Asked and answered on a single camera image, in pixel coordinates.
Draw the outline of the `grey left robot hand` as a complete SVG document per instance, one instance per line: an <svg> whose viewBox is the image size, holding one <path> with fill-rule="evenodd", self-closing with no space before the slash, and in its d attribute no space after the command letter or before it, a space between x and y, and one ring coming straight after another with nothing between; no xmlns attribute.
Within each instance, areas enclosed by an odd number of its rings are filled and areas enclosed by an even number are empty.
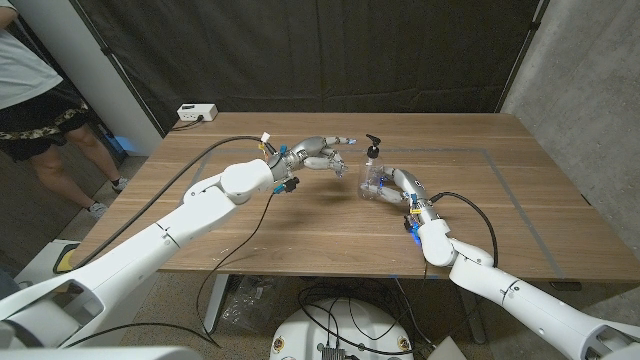
<svg viewBox="0 0 640 360"><path fill-rule="evenodd" d="M332 170L337 177L342 177L348 170L347 165L333 145L353 145L356 139L339 136L314 136L306 138L290 149L281 150L271 156L268 165L273 179L285 181L293 177L293 172L302 168L312 170Z"/></svg>

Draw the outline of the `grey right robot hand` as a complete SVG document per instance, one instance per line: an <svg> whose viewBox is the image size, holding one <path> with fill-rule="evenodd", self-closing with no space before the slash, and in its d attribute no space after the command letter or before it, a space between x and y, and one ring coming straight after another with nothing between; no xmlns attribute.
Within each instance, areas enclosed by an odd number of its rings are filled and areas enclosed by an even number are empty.
<svg viewBox="0 0 640 360"><path fill-rule="evenodd" d="M439 219L436 210L428 203L422 183L406 170L382 166L359 183L358 191L366 199L381 199L394 204L406 202L410 210L420 211L420 224Z"/></svg>

